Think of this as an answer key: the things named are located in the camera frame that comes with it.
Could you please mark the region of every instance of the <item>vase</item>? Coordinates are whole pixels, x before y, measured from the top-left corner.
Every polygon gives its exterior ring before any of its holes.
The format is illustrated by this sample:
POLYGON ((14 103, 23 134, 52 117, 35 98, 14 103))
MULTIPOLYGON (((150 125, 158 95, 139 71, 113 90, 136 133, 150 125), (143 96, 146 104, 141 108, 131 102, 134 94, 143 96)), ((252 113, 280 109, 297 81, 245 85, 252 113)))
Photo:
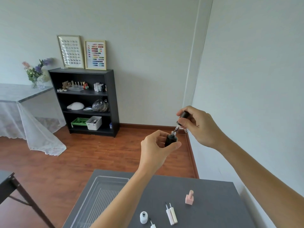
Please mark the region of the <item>vase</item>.
POLYGON ((44 86, 44 81, 43 81, 43 76, 40 76, 38 78, 35 78, 33 81, 32 81, 32 88, 33 89, 44 89, 45 86, 44 86))

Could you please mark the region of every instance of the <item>gold picture frame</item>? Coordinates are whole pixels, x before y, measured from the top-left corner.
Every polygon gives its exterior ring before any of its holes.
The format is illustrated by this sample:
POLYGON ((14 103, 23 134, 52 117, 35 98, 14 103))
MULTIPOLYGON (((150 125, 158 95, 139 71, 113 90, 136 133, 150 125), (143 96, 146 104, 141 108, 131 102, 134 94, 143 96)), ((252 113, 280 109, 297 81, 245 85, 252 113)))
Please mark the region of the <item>gold picture frame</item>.
POLYGON ((105 40, 84 42, 85 65, 87 70, 107 70, 105 40))
POLYGON ((64 67, 84 69, 82 42, 79 35, 57 35, 64 67))

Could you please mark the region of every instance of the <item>white lace tablecloth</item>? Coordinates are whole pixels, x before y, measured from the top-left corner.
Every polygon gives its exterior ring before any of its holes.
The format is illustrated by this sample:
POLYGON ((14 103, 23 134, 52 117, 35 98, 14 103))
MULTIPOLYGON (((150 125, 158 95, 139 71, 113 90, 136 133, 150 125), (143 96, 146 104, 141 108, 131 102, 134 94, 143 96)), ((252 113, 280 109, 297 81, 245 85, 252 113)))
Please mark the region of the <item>white lace tablecloth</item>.
POLYGON ((65 126, 53 87, 0 84, 0 136, 23 138, 30 150, 60 155, 66 146, 55 136, 65 126))

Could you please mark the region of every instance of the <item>person's left hand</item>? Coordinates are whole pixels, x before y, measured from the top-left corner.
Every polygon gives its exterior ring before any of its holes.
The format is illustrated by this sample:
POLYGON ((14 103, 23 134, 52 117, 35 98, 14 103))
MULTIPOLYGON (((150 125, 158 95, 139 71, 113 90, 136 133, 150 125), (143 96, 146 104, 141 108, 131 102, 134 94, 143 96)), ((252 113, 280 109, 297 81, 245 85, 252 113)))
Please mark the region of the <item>person's left hand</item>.
POLYGON ((168 133, 158 130, 148 135, 141 142, 141 156, 138 169, 154 174, 165 162, 166 157, 181 146, 181 142, 173 142, 165 147, 168 133))

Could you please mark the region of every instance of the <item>forearm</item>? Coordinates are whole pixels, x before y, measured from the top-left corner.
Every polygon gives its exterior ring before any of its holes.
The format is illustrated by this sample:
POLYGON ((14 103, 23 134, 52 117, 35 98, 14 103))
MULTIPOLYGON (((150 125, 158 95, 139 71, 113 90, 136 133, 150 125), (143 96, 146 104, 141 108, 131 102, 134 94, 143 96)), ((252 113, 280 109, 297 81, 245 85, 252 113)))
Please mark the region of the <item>forearm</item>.
POLYGON ((303 227, 304 198, 301 195, 230 139, 218 151, 232 165, 276 227, 303 227))
POLYGON ((91 228, 124 228, 131 221, 140 197, 153 173, 136 171, 116 198, 91 225, 91 228))

